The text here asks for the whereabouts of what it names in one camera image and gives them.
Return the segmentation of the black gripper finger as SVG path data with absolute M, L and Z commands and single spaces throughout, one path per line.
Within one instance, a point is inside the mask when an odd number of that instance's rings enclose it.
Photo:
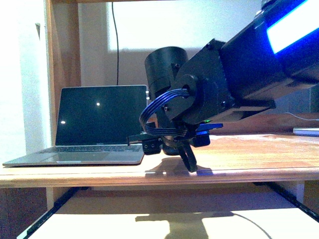
M 197 161 L 195 155 L 190 147 L 189 143 L 183 143 L 179 148 L 178 152 L 182 158 L 182 161 L 189 172 L 197 171 Z

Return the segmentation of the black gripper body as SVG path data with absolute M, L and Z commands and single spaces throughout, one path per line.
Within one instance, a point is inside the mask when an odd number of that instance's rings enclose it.
M 145 155 L 159 154 L 161 150 L 167 155 L 178 155 L 178 147 L 182 143 L 189 143 L 193 147 L 208 146 L 210 144 L 209 131 L 222 128 L 222 123 L 202 123 L 193 134 L 186 136 L 153 136 L 145 132 L 127 137 L 127 144 L 141 143 Z

